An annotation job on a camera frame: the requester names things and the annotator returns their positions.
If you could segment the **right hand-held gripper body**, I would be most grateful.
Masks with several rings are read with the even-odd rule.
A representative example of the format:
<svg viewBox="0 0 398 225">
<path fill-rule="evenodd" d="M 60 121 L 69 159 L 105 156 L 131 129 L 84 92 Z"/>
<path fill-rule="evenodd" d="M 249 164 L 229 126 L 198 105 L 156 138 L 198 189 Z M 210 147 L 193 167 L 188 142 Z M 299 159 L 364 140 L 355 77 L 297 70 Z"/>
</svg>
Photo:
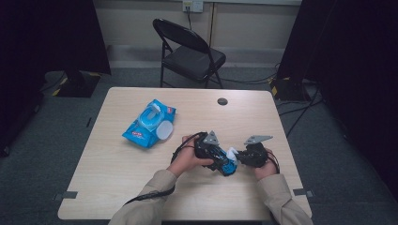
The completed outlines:
<svg viewBox="0 0 398 225">
<path fill-rule="evenodd" d="M 272 139 L 272 136 L 252 135 L 245 142 L 243 163 L 254 168 L 262 167 L 268 160 L 268 153 L 262 144 L 263 141 Z"/>
</svg>

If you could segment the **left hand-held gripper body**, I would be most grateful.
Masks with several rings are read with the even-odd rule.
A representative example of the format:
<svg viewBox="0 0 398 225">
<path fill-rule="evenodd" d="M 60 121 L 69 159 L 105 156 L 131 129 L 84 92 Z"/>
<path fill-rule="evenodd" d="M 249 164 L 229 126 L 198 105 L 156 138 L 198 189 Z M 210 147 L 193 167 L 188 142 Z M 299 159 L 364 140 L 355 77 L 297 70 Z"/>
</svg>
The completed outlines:
<svg viewBox="0 0 398 225">
<path fill-rule="evenodd" d="M 201 132 L 194 142 L 194 154 L 198 158 L 210 158 L 216 164 L 215 149 L 217 145 L 219 145 L 219 141 L 213 130 L 209 133 Z"/>
</svg>

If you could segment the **blue toy car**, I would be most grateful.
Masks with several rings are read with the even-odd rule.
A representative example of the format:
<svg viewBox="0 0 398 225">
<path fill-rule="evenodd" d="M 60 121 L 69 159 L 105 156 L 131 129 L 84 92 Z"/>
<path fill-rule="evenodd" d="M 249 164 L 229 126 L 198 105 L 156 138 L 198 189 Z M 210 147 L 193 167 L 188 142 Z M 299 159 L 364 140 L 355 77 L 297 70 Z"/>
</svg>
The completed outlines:
<svg viewBox="0 0 398 225">
<path fill-rule="evenodd" d="M 218 148 L 215 149 L 215 158 L 216 164 L 220 166 L 217 171 L 219 171 L 223 176 L 229 176 L 236 171 L 237 164 L 230 160 L 226 156 L 226 153 L 220 151 Z"/>
</svg>

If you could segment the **blue wet wipes pack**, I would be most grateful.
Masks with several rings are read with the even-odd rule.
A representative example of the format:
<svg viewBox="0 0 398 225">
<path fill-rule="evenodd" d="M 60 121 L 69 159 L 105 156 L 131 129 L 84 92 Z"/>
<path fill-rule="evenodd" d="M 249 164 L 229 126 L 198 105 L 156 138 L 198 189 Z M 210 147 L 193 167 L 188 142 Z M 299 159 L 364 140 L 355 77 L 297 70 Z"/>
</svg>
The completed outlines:
<svg viewBox="0 0 398 225">
<path fill-rule="evenodd" d="M 157 104 L 161 112 L 155 113 L 152 105 Z M 122 134 L 127 140 L 144 148 L 150 148 L 158 141 L 167 140 L 174 130 L 176 109 L 153 99 Z"/>
</svg>

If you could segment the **person's right hand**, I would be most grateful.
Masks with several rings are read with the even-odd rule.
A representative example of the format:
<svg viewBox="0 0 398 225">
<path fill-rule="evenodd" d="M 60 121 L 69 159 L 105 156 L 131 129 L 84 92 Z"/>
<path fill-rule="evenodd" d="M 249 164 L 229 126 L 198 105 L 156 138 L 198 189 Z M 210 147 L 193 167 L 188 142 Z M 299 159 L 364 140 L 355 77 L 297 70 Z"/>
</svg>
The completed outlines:
<svg viewBox="0 0 398 225">
<path fill-rule="evenodd" d="M 267 149 L 267 152 L 268 160 L 266 163 L 261 168 L 253 169 L 254 176 L 257 180 L 261 180 L 278 172 L 278 166 L 273 152 L 270 149 Z"/>
</svg>

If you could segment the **person's left hand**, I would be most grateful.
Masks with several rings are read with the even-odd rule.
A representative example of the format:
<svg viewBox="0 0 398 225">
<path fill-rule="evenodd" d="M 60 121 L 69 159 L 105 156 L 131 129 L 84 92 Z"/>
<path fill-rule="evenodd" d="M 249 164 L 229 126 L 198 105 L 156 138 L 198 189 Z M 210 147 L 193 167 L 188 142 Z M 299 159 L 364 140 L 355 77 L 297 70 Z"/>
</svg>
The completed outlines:
<svg viewBox="0 0 398 225">
<path fill-rule="evenodd" d="M 183 136 L 181 149 L 175 160 L 167 168 L 178 178 L 182 173 L 192 170 L 197 166 L 207 166 L 213 163 L 210 158 L 198 158 L 194 153 L 194 143 L 199 138 L 196 136 Z"/>
</svg>

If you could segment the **grey tape piece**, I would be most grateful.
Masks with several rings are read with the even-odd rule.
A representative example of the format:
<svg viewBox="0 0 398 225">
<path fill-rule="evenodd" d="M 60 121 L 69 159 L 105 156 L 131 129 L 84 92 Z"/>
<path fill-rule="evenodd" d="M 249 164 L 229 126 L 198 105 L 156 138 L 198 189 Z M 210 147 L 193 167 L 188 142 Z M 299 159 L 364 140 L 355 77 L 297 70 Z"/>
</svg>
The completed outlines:
<svg viewBox="0 0 398 225">
<path fill-rule="evenodd" d="M 305 195 L 306 197 L 313 197 L 314 193 L 311 190 L 307 190 L 305 188 L 296 188 L 293 189 L 295 196 Z"/>
<path fill-rule="evenodd" d="M 75 199 L 77 197 L 78 191 L 64 191 L 62 193 L 57 193 L 54 195 L 54 201 L 62 201 L 64 199 Z"/>
</svg>

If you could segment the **black stand base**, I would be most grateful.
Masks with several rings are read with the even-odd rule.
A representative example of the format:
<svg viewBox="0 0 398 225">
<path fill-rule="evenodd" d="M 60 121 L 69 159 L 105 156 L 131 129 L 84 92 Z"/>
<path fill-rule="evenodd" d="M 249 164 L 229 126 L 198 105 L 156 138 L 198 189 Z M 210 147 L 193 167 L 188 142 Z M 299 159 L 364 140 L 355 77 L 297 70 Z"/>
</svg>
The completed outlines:
<svg viewBox="0 0 398 225">
<path fill-rule="evenodd" d="M 100 81 L 98 73 L 67 70 L 67 77 L 54 91 L 55 97 L 90 98 Z"/>
<path fill-rule="evenodd" d="M 310 99 L 302 82 L 294 82 L 289 78 L 273 79 L 269 82 L 272 95 L 278 100 L 308 101 Z"/>
</svg>

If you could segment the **black folding chair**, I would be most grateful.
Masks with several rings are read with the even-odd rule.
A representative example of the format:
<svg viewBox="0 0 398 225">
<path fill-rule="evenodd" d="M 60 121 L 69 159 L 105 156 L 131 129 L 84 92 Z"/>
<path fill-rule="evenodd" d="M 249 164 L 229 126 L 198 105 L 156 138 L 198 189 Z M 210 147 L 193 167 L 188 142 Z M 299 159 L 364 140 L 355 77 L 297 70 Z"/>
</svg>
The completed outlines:
<svg viewBox="0 0 398 225">
<path fill-rule="evenodd" d="M 219 69 L 226 62 L 226 55 L 209 47 L 209 45 L 191 29 L 164 19 L 155 19 L 152 23 L 162 40 L 161 80 L 165 84 L 164 70 L 174 73 L 208 87 L 209 82 L 223 84 Z"/>
</svg>

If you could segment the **black curtain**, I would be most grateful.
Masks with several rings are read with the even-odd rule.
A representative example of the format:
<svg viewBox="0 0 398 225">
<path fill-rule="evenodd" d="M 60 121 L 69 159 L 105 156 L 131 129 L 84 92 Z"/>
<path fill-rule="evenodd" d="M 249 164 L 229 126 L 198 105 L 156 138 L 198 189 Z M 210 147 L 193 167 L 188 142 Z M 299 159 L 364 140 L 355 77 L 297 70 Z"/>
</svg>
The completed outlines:
<svg viewBox="0 0 398 225">
<path fill-rule="evenodd" d="M 0 0 L 0 158 L 67 70 L 111 72 L 94 0 Z"/>
<path fill-rule="evenodd" d="M 278 76 L 320 83 L 398 201 L 398 0 L 301 0 Z"/>
</svg>

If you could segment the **white wall socket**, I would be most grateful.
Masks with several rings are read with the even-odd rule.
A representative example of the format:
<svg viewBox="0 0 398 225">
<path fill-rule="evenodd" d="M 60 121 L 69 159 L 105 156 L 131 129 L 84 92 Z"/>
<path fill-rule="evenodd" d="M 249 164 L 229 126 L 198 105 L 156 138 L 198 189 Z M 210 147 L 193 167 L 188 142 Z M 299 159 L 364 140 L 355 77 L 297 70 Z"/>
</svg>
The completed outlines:
<svg viewBox="0 0 398 225">
<path fill-rule="evenodd" d="M 182 2 L 184 12 L 202 13 L 204 11 L 204 2 L 197 0 L 184 0 Z"/>
</svg>

